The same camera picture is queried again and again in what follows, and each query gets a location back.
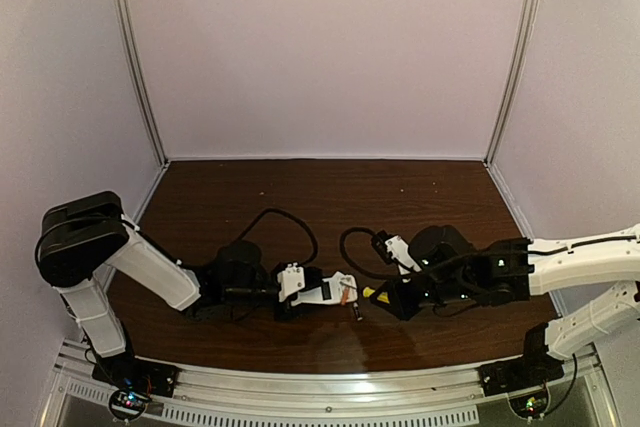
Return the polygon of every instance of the floor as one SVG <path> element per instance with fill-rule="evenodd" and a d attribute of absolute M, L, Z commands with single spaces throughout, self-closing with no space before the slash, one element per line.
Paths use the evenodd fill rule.
<path fill-rule="evenodd" d="M 426 226 L 452 224 L 477 247 L 519 236 L 480 162 L 175 162 L 141 225 L 176 257 L 204 264 L 266 207 L 289 210 L 309 223 L 320 244 L 314 264 L 326 273 L 350 272 L 340 258 L 338 238 L 355 225 L 409 240 Z M 249 239 L 261 246 L 267 269 L 309 251 L 304 234 L 278 218 L 266 218 Z M 380 265 L 364 237 L 354 237 L 350 251 L 367 268 L 390 269 Z M 360 286 L 378 285 L 357 278 Z M 289 323 L 275 323 L 267 309 L 233 322 L 221 307 L 219 318 L 195 323 L 119 273 L 109 298 L 138 355 L 282 373 L 423 369 L 516 355 L 529 328 L 555 317 L 544 296 L 453 319 L 425 310 L 401 322 L 362 300 L 362 322 L 355 321 L 351 309 L 337 306 Z"/>

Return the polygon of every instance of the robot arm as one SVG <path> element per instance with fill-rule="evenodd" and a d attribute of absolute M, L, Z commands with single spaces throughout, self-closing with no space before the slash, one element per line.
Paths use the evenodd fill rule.
<path fill-rule="evenodd" d="M 369 298 L 402 320 L 424 307 L 496 306 L 555 289 L 616 282 L 571 315 L 529 331 L 522 357 L 481 366 L 487 395 L 561 378 L 563 361 L 580 348 L 640 318 L 640 224 L 577 239 L 499 241 L 480 251 L 450 226 L 429 227 L 409 244 L 379 232 L 372 245 L 400 275 L 388 276 Z M 345 260 L 354 265 L 348 256 Z"/>
<path fill-rule="evenodd" d="M 357 298 L 351 275 L 336 272 L 323 278 L 319 269 L 297 263 L 281 264 L 269 274 L 260 262 L 257 245 L 236 240 L 209 264 L 186 267 L 140 231 L 112 192 L 50 209 L 36 246 L 40 274 L 60 293 L 89 338 L 96 372 L 106 377 L 101 380 L 144 392 L 153 378 L 156 395 L 171 395 L 167 379 L 175 373 L 135 358 L 126 330 L 93 273 L 101 266 L 115 268 L 194 320 L 209 318 L 220 305 L 257 302 L 273 305 L 276 320 L 288 320 L 298 315 L 302 304 L 335 305 Z"/>

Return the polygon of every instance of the black cable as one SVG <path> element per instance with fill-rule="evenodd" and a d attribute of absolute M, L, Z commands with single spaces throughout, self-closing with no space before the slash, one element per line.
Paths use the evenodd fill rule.
<path fill-rule="evenodd" d="M 259 304 L 259 303 L 258 304 L 254 304 L 253 307 L 251 307 L 249 310 L 247 310 L 245 313 L 243 313 L 239 317 L 234 317 L 233 316 L 234 310 L 233 310 L 233 306 L 231 306 L 231 312 L 230 312 L 231 322 L 242 322 L 244 319 L 246 319 L 251 314 L 253 314 L 256 310 L 258 310 L 261 306 L 262 306 L 262 304 Z"/>
<path fill-rule="evenodd" d="M 573 390 L 573 387 L 574 387 L 574 385 L 576 383 L 576 379 L 577 378 L 578 378 L 578 358 L 576 357 L 576 354 L 573 354 L 573 378 L 571 379 L 571 383 L 569 384 L 569 388 L 564 393 L 564 396 L 562 397 L 562 399 L 560 399 L 560 402 L 558 402 L 551 409 L 549 409 L 548 411 L 546 411 L 544 413 L 545 417 L 553 414 L 556 410 L 558 410 L 562 406 L 562 404 L 564 404 L 566 402 L 566 400 L 569 398 L 569 394 Z"/>
<path fill-rule="evenodd" d="M 635 235 L 618 235 L 614 237 L 600 237 L 598 239 L 583 240 L 582 242 L 576 242 L 575 244 L 571 244 L 571 248 L 586 247 L 587 245 L 602 244 L 605 242 L 619 242 L 622 240 L 636 240 L 636 236 Z M 529 254 L 547 256 L 547 255 L 561 254 L 562 252 L 567 252 L 568 250 L 569 250 L 569 247 L 560 247 L 559 249 L 547 250 L 547 251 L 530 250 Z"/>
<path fill-rule="evenodd" d="M 459 285 L 461 285 L 462 287 L 464 287 L 467 290 L 470 290 L 471 292 L 474 292 L 476 294 L 486 294 L 489 291 L 487 289 L 483 289 L 482 287 L 479 287 L 475 284 L 472 284 L 471 282 L 467 282 L 464 277 L 463 274 L 465 273 L 465 265 L 463 265 L 462 267 L 460 267 L 459 269 L 456 270 L 456 281 L 458 282 Z"/>
<path fill-rule="evenodd" d="M 394 275 L 378 274 L 376 272 L 371 272 L 371 271 L 365 269 L 364 267 L 360 267 L 360 265 L 349 256 L 349 253 L 347 252 L 347 244 L 346 244 L 347 238 L 351 234 L 355 234 L 355 233 L 367 234 L 371 238 L 375 238 L 376 237 L 376 233 L 373 230 L 368 229 L 366 227 L 351 227 L 350 229 L 345 230 L 342 234 L 340 234 L 340 255 L 342 256 L 343 260 L 350 267 L 352 267 L 356 272 L 359 272 L 362 275 L 364 275 L 365 277 L 369 277 L 370 279 L 376 279 L 376 280 L 394 280 L 394 279 L 397 279 L 398 278 L 398 274 L 394 274 Z"/>
<path fill-rule="evenodd" d="M 448 319 L 448 318 L 451 318 L 451 317 L 457 317 L 458 315 L 462 315 L 465 312 L 469 312 L 470 310 L 477 309 L 478 307 L 480 307 L 480 304 L 476 303 L 476 304 L 467 305 L 466 307 L 463 307 L 462 309 L 458 309 L 454 313 L 448 314 L 448 315 L 443 315 L 443 314 L 438 313 L 438 310 L 441 310 L 444 307 L 445 307 L 444 305 L 436 304 L 436 305 L 433 306 L 433 309 L 431 309 L 431 310 L 436 316 L 442 317 L 444 319 Z"/>
<path fill-rule="evenodd" d="M 87 354 L 89 352 L 93 353 L 93 358 L 95 359 L 95 362 L 91 362 L 89 360 L 89 358 L 87 357 Z M 102 365 L 102 363 L 99 360 L 99 356 L 98 354 L 96 354 L 95 350 L 93 349 L 93 346 L 91 345 L 91 342 L 89 341 L 89 348 L 87 350 L 84 351 L 84 359 L 89 362 L 90 364 L 93 365 L 97 365 L 98 368 L 102 371 L 102 373 L 104 374 L 104 376 L 107 378 L 107 380 L 109 382 L 111 382 L 111 385 L 113 385 L 114 387 L 117 387 L 118 384 L 115 383 L 115 381 L 113 380 L 113 377 L 111 377 L 111 375 L 109 374 L 109 372 L 107 372 L 107 369 L 104 368 L 104 366 Z"/>
<path fill-rule="evenodd" d="M 311 262 L 313 262 L 315 260 L 315 258 L 318 256 L 318 240 L 316 239 L 316 236 L 314 235 L 314 233 L 311 230 L 311 228 L 302 219 L 296 217 L 293 214 L 290 214 L 286 210 L 277 209 L 277 208 L 274 208 L 274 207 L 270 207 L 268 209 L 264 209 L 242 231 L 242 233 L 236 238 L 236 241 L 244 239 L 247 236 L 247 234 L 249 234 L 249 232 L 251 232 L 253 230 L 253 228 L 256 225 L 258 225 L 258 223 L 262 220 L 262 218 L 265 215 L 268 215 L 268 214 L 276 214 L 276 215 L 280 215 L 281 217 L 284 217 L 285 219 L 289 219 L 292 222 L 294 222 L 295 224 L 297 224 L 300 228 L 302 228 L 302 230 L 305 231 L 305 233 L 309 237 L 309 240 L 311 241 L 312 252 L 311 252 L 311 255 L 309 256 L 309 258 L 307 260 L 301 262 L 301 264 L 302 265 L 306 265 L 306 264 L 310 264 Z"/>

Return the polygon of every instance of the metal extrusion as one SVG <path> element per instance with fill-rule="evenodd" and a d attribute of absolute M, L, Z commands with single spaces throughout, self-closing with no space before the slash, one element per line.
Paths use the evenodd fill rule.
<path fill-rule="evenodd" d="M 538 3 L 539 0 L 523 0 L 522 3 L 520 24 L 518 26 L 516 45 L 513 50 L 507 84 L 502 96 L 502 103 L 500 105 L 496 125 L 491 136 L 491 142 L 489 143 L 489 149 L 487 150 L 487 155 L 485 157 L 485 164 L 487 166 L 491 166 L 495 161 L 498 148 L 500 147 L 500 142 L 502 141 L 507 121 L 509 119 L 509 114 L 511 113 L 518 83 L 524 69 L 525 56 L 529 46 L 531 33 L 533 32 L 533 25 L 538 11 Z"/>
<path fill-rule="evenodd" d="M 153 154 L 159 166 L 164 167 L 167 164 L 167 156 L 162 145 L 162 139 L 158 132 L 158 125 L 153 116 L 149 94 L 142 75 L 142 66 L 140 64 L 140 56 L 136 46 L 135 35 L 133 32 L 133 24 L 131 21 L 131 13 L 129 10 L 128 0 L 115 0 L 116 13 L 118 14 L 118 23 L 120 24 L 120 32 L 122 34 L 122 43 L 124 46 L 133 88 L 138 100 L 140 114 L 151 142 Z"/>
<path fill-rule="evenodd" d="M 91 378 L 88 345 L 63 343 L 50 395 L 40 409 L 41 427 L 54 427 L 72 399 L 105 406 L 113 387 Z M 271 374 L 176 365 L 173 398 L 157 399 L 148 420 L 188 427 L 463 427 L 477 425 L 477 407 L 506 396 L 485 397 L 477 367 L 364 374 Z M 572 374 L 567 365 L 566 376 Z M 592 385 L 602 427 L 616 415 L 599 358 L 592 346 L 578 355 L 578 377 Z M 555 385 L 562 381 L 551 382 Z"/>

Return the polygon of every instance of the light purple wall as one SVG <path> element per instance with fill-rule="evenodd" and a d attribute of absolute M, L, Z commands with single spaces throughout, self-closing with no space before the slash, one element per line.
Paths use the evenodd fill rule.
<path fill-rule="evenodd" d="M 112 0 L 0 0 L 0 424 L 33 425 L 65 335 L 39 277 L 45 210 L 112 189 L 133 211 L 156 173 Z"/>
<path fill-rule="evenodd" d="M 639 79 L 640 0 L 541 0 L 497 158 L 536 236 L 640 223 Z M 601 291 L 562 298 L 571 311 Z M 638 425 L 639 345 L 640 324 L 598 343 L 625 427 Z"/>
<path fill-rule="evenodd" d="M 484 156 L 522 0 L 131 0 L 170 157 Z"/>

